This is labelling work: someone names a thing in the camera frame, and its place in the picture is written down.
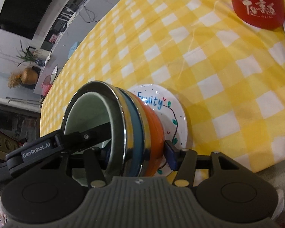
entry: black screen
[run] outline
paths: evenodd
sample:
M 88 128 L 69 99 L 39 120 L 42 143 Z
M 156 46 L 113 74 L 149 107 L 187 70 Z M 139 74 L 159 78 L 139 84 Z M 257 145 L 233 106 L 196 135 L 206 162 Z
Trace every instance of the black screen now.
M 32 39 L 52 0 L 5 0 L 0 29 Z

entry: red cup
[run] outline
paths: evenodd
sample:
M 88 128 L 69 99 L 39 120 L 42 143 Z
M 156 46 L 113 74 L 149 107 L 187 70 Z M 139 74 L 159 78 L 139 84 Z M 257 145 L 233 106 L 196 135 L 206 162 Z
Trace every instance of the red cup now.
M 285 20 L 284 0 L 231 0 L 235 13 L 250 25 L 273 30 Z

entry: gold vase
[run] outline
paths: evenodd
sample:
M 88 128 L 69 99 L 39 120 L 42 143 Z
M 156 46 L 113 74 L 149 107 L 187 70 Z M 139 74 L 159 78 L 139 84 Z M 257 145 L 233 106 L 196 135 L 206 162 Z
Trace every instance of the gold vase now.
M 31 68 L 25 68 L 21 75 L 21 82 L 25 85 L 34 85 L 38 81 L 38 74 Z

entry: metallic rim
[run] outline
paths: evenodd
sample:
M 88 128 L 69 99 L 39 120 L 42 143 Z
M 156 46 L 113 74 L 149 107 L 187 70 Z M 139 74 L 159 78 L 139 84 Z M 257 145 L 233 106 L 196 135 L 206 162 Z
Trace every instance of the metallic rim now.
M 124 128 L 125 128 L 124 129 L 125 151 L 124 151 L 124 155 L 123 155 L 123 164 L 125 164 L 125 155 L 126 155 L 127 150 L 134 147 L 134 134 L 133 134 L 133 126 L 132 126 L 132 121 L 131 121 L 131 115 L 130 115 L 130 111 L 128 109 L 127 103 L 125 102 L 125 99 L 121 95 L 119 90 L 110 84 L 107 84 L 107 85 L 111 88 L 111 90 L 114 92 L 114 94 L 118 98 L 117 101 L 119 103 L 120 112 L 121 112 L 122 118 L 123 118 L 123 123 L 124 123 Z M 112 154 L 114 154 L 114 151 L 112 151 L 112 149 L 111 149 L 110 158 L 112 157 Z
M 149 128 L 149 123 L 147 120 L 147 116 L 145 114 L 144 109 L 142 108 L 140 102 L 136 99 L 135 94 L 129 92 L 128 90 L 121 89 L 134 103 L 136 110 L 138 112 L 141 124 L 142 130 L 143 130 L 143 139 L 144 139 L 144 152 L 143 155 L 150 155 L 151 152 L 151 133 Z M 148 160 L 146 158 L 143 159 L 143 164 L 141 166 L 141 171 L 139 173 L 139 176 L 144 176 L 145 170 L 148 167 Z
M 67 109 L 62 118 L 61 129 L 65 130 L 67 118 L 73 107 L 74 103 L 87 92 L 101 92 L 102 95 L 114 99 L 116 101 L 116 109 L 119 109 L 121 116 L 118 117 L 119 122 L 122 122 L 123 126 L 116 126 L 116 133 L 112 133 L 112 145 L 111 154 L 107 169 L 105 171 L 105 177 L 107 181 L 111 181 L 113 176 L 119 176 L 122 174 L 125 161 L 125 152 L 127 148 L 133 147 L 133 129 L 131 123 L 130 112 L 125 104 L 125 100 L 120 97 L 115 87 L 102 81 L 91 81 L 83 85 L 72 97 Z

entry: green plant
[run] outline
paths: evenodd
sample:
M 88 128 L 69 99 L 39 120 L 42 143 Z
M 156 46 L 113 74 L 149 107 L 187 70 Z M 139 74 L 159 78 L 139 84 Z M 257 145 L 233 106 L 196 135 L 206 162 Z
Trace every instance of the green plant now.
M 33 56 L 33 54 L 29 51 L 28 48 L 26 48 L 26 50 L 23 50 L 22 47 L 22 42 L 20 40 L 20 46 L 21 46 L 21 50 L 19 50 L 19 55 L 17 56 L 18 58 L 22 59 L 23 61 L 21 63 L 19 63 L 18 67 L 23 63 L 23 62 L 34 62 L 36 60 L 36 58 Z

